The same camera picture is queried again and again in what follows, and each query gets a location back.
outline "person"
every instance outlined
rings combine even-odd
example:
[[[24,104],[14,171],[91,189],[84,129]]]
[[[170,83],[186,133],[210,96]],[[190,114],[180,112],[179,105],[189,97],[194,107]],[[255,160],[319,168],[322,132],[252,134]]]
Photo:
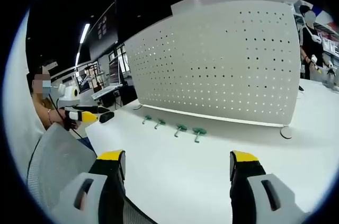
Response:
[[[30,73],[28,83],[35,111],[45,129],[48,129],[54,122],[64,127],[64,120],[66,119],[65,110],[55,110],[51,100],[48,98],[51,89],[51,77],[46,67],[39,66],[35,71]],[[72,122],[71,127],[73,129],[78,128],[75,121]]]
[[[317,58],[316,65],[318,67],[322,68],[323,64],[329,67],[330,62],[324,59],[322,39],[314,28],[316,21],[315,13],[306,5],[300,6],[300,13],[305,22],[299,30],[300,52],[302,63],[305,65],[305,79],[310,79],[310,69],[315,68],[311,60],[312,55]]]

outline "white table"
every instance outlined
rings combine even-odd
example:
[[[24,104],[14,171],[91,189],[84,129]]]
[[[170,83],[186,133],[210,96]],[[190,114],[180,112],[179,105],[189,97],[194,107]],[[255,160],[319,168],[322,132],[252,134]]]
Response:
[[[96,153],[126,151],[126,194],[159,224],[231,223],[229,152],[239,150],[259,158],[296,195],[297,205],[312,211],[333,181],[339,164],[339,94],[318,82],[301,80],[290,127],[280,128],[191,117],[142,107],[134,101],[105,124],[86,128]],[[153,120],[142,125],[146,114]],[[165,126],[154,126],[157,118]],[[188,126],[175,138],[176,123]],[[192,127],[207,130],[194,143]]]
[[[104,89],[101,89],[100,91],[92,94],[92,98],[93,98],[93,100],[97,100],[98,98],[101,98],[105,94],[114,91],[115,89],[117,89],[120,86],[122,86],[122,85],[121,84],[120,85],[116,85],[116,84],[109,85],[109,86],[105,87]]]

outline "person in black shirt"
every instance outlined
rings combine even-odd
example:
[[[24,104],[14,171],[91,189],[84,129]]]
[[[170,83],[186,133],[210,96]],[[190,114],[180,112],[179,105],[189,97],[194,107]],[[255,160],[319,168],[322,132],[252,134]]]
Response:
[[[302,61],[305,64],[305,79],[310,79],[310,68],[314,69],[314,64],[311,61],[312,55],[316,56],[318,67],[323,67],[323,64],[328,67],[329,64],[323,57],[322,39],[317,30],[314,29],[315,13],[306,5],[300,6],[300,13],[305,20],[305,25],[299,29],[300,51]]]

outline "face mask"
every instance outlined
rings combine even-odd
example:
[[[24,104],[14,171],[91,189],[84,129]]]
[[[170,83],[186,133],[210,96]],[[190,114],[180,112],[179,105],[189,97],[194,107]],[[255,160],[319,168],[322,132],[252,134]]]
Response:
[[[43,80],[42,81],[42,97],[47,98],[51,92],[51,81]]]
[[[313,11],[308,11],[304,15],[305,22],[313,25],[316,22],[316,14]]]

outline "table surface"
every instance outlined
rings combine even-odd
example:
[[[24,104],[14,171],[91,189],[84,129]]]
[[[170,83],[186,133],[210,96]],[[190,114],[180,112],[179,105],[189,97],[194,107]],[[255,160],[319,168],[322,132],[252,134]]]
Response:
[[[117,85],[117,84],[114,84],[114,85],[109,85],[107,87],[105,87],[104,89],[101,89],[100,91],[92,94],[92,98],[94,100],[97,100],[98,98],[104,96],[105,94],[111,92],[111,91],[114,91],[115,89],[117,89],[118,87],[122,86],[121,84],[120,85]]]
[[[139,106],[118,109],[105,124],[86,128],[95,152],[126,151],[126,194],[159,224],[231,223],[229,152],[249,152],[266,173],[275,174],[296,195],[304,212],[312,211],[334,181],[339,164],[339,94],[321,83],[300,80],[286,140],[280,128],[255,126]],[[153,118],[143,125],[144,116]],[[154,129],[157,119],[166,125]],[[175,124],[188,127],[174,137]],[[207,134],[194,143],[193,127]]]

